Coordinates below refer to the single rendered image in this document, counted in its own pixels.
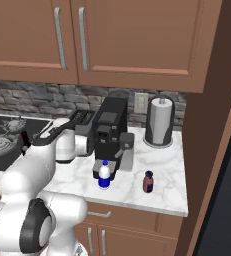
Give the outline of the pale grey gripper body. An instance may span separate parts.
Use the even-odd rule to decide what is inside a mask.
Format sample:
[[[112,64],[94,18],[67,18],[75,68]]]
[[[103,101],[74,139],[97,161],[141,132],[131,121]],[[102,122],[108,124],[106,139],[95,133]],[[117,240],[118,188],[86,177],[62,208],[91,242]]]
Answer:
[[[90,156],[94,151],[94,142],[91,136],[75,136],[75,155],[77,157]]]

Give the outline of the black coffee machine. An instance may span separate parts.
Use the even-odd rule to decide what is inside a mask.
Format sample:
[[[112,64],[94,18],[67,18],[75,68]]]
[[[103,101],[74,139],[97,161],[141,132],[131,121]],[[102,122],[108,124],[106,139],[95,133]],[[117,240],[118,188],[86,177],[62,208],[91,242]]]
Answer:
[[[120,168],[122,156],[116,154],[122,148],[120,138],[127,132],[128,93],[113,91],[103,101],[92,121],[95,164],[93,177],[99,178],[99,170],[104,160],[108,161],[111,180]]]

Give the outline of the blue label water bottle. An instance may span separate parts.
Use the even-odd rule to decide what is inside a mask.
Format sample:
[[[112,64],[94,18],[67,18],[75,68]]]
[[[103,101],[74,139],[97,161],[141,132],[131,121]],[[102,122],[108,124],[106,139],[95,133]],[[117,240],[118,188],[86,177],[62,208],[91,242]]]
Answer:
[[[102,161],[102,166],[99,170],[98,185],[101,189],[108,189],[111,181],[111,173],[109,169],[109,162],[107,160]]]

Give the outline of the dark purple drink bottle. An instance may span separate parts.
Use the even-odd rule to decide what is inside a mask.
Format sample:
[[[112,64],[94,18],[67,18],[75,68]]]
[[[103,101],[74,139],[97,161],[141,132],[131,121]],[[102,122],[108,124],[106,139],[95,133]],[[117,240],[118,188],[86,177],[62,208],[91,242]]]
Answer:
[[[146,171],[145,177],[143,179],[143,191],[145,193],[151,193],[153,190],[153,184],[154,184],[153,172]]]

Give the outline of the paper towel roll in holder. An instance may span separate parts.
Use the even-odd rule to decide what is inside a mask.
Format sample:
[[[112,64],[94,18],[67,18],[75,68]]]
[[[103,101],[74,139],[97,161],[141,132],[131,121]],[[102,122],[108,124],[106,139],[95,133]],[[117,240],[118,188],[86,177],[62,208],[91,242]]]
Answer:
[[[153,148],[171,146],[174,116],[175,103],[171,97],[162,94],[153,97],[148,103],[143,141]]]

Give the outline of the black hob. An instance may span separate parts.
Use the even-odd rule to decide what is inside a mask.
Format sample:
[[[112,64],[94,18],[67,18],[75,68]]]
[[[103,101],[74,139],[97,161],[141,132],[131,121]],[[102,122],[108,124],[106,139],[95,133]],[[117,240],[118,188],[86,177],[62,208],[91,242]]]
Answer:
[[[21,155],[23,131],[32,142],[49,122],[49,119],[0,115],[0,171],[5,171]]]

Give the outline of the brown drawer front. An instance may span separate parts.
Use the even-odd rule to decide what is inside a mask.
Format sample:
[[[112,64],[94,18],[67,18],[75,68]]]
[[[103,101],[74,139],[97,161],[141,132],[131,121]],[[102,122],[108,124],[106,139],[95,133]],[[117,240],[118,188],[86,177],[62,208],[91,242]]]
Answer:
[[[159,226],[160,215],[154,212],[93,202],[88,203],[88,211],[99,213],[111,211],[111,216],[109,218],[102,218],[87,215],[87,221],[108,223],[109,225],[125,226],[151,232],[156,232]]]

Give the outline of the narrow brown base cupboard door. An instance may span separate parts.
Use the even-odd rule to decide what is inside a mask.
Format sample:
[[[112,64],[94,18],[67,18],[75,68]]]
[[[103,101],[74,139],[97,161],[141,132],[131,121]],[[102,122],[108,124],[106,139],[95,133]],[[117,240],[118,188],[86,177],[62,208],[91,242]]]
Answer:
[[[88,227],[92,228],[92,243],[94,248],[94,253],[90,253],[89,243],[88,243]],[[97,226],[91,223],[81,223],[75,227],[75,234],[79,242],[84,246],[88,252],[88,256],[100,256],[99,253],[99,242],[98,242],[98,232]]]

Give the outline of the wide brown base cupboard door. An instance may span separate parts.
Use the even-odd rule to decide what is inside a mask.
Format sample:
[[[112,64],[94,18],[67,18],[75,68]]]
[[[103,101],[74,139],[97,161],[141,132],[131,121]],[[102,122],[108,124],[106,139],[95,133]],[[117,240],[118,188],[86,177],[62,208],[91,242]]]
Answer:
[[[155,234],[99,225],[100,255],[101,231],[106,231],[107,256],[174,256],[177,240]]]

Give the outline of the brown tall cabinet panel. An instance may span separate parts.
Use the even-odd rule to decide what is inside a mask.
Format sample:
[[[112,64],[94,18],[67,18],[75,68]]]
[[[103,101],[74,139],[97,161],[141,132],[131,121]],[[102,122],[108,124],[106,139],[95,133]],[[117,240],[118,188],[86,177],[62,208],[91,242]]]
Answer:
[[[189,94],[183,124],[188,216],[175,256],[193,256],[231,135],[231,0],[223,0],[204,92]]]

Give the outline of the dark tall appliance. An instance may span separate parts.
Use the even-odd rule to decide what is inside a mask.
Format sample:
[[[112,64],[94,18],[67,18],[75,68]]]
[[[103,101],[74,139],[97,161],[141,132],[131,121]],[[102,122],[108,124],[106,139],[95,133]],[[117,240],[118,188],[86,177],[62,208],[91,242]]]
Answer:
[[[193,256],[231,256],[231,137]]]

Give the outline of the white wall outlet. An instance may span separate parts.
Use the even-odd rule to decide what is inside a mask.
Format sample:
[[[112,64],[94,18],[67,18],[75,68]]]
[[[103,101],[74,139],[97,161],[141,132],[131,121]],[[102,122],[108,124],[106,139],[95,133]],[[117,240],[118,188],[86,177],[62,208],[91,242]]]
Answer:
[[[148,94],[147,93],[136,93],[134,101],[134,112],[146,114],[148,108]]]

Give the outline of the wide brown wall cupboard door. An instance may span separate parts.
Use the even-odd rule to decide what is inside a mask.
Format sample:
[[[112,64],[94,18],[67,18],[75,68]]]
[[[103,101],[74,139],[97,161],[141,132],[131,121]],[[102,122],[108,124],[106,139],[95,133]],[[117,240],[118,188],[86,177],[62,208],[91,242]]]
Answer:
[[[81,85],[201,93],[223,0],[71,0]],[[89,71],[79,8],[85,8]]]

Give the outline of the narrow brown wall cupboard door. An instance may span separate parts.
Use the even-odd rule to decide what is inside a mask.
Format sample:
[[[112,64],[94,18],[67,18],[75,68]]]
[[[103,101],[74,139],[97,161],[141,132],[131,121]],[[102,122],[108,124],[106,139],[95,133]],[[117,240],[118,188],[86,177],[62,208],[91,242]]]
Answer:
[[[63,70],[55,27],[60,24],[67,70]],[[78,82],[70,0],[0,0],[0,80]]]

